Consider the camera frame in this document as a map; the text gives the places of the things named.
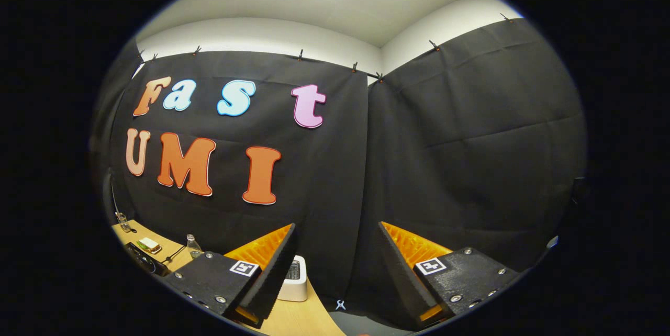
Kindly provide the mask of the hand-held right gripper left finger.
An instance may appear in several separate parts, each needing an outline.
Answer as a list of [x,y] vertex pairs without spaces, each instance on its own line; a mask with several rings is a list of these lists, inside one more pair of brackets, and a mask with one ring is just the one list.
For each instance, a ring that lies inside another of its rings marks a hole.
[[163,278],[165,286],[230,321],[261,326],[297,252],[294,222],[228,253],[204,252]]

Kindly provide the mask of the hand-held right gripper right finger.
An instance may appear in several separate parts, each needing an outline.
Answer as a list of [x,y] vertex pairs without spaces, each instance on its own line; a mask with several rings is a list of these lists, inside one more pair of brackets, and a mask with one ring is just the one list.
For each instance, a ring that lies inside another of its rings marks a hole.
[[474,310],[521,276],[475,248],[451,250],[389,222],[378,223],[378,239],[404,312],[417,329]]

